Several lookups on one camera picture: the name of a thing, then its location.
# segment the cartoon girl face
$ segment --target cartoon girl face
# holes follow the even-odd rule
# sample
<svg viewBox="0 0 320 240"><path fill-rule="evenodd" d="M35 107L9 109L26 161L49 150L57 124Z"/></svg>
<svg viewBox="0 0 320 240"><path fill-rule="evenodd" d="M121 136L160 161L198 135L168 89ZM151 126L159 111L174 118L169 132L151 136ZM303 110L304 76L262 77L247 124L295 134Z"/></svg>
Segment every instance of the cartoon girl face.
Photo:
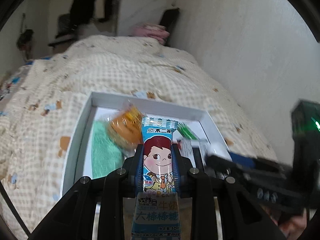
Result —
<svg viewBox="0 0 320 240"><path fill-rule="evenodd" d="M171 150L153 146L148 156L144 155L144 166L159 175L172 172Z"/></svg>

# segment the beige quilt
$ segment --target beige quilt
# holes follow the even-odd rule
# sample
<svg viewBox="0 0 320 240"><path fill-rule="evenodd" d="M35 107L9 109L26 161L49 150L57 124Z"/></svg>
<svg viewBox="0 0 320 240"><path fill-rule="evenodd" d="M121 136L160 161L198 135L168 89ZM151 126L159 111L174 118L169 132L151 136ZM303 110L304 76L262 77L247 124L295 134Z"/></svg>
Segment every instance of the beige quilt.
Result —
<svg viewBox="0 0 320 240"><path fill-rule="evenodd" d="M32 231L59 200L68 137L91 90L131 94L208 110L231 151L276 159L229 93L187 52L152 38L91 36L51 60L36 60L0 116L0 178ZM26 235L3 200L1 215Z"/></svg>

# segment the white box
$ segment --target white box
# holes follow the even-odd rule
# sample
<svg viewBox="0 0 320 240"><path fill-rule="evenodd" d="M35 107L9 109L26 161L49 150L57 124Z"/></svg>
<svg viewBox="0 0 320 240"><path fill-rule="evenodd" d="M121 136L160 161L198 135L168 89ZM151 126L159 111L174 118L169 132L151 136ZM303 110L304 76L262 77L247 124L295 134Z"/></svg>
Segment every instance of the white box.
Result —
<svg viewBox="0 0 320 240"><path fill-rule="evenodd" d="M91 144L92 124L100 116L117 113L130 101L143 114L150 117L162 117L186 123L200 138L210 143L219 142L228 147L207 111L178 106L173 103L141 99L123 94L92 92L78 118L69 144L60 187L62 197L82 176L92 177ZM178 131L173 133L173 140L181 137Z"/></svg>

